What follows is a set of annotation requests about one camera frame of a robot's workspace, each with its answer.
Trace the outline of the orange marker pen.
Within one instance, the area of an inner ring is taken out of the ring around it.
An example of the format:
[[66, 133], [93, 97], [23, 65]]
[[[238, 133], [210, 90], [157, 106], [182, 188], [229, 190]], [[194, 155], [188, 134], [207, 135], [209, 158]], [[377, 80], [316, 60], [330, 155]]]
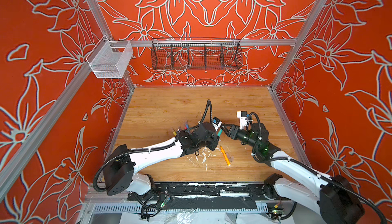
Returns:
[[222, 155], [223, 155], [223, 157], [224, 157], [224, 160], [225, 160], [226, 164], [227, 164], [228, 166], [231, 166], [231, 162], [230, 162], [230, 160], [229, 160], [229, 158], [228, 158], [228, 156], [227, 156], [225, 150], [223, 149], [222, 146], [220, 146], [219, 148], [220, 148], [220, 151], [221, 151], [221, 153], [222, 153]]

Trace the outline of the green marker pen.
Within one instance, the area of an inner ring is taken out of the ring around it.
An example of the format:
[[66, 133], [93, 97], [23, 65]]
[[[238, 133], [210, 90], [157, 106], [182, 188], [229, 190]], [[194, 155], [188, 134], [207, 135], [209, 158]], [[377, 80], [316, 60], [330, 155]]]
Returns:
[[222, 132], [223, 132], [223, 130], [222, 130], [222, 129], [219, 129], [218, 132], [217, 132], [217, 135], [220, 137], [221, 134], [222, 134]]

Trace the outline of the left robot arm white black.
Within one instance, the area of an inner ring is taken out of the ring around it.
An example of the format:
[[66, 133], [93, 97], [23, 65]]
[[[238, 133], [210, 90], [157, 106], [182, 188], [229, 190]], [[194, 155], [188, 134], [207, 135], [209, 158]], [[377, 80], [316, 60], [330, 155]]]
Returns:
[[194, 154], [203, 147], [214, 151], [218, 145], [222, 122], [213, 119], [212, 123], [203, 122], [195, 128], [178, 131], [171, 139], [144, 148], [129, 149], [121, 145], [116, 148], [93, 179], [97, 192], [109, 196], [123, 191], [144, 195], [153, 188], [153, 179], [139, 172], [151, 165]]

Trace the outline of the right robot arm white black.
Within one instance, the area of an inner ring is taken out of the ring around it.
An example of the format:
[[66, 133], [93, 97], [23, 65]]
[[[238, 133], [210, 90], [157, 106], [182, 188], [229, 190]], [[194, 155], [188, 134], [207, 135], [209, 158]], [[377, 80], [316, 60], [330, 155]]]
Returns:
[[343, 176], [332, 177], [291, 158], [258, 131], [242, 130], [234, 124], [221, 126], [231, 139], [252, 147], [252, 157], [294, 179], [274, 174], [264, 181], [266, 198], [284, 197], [319, 214], [327, 224], [355, 224], [365, 214], [358, 195]]

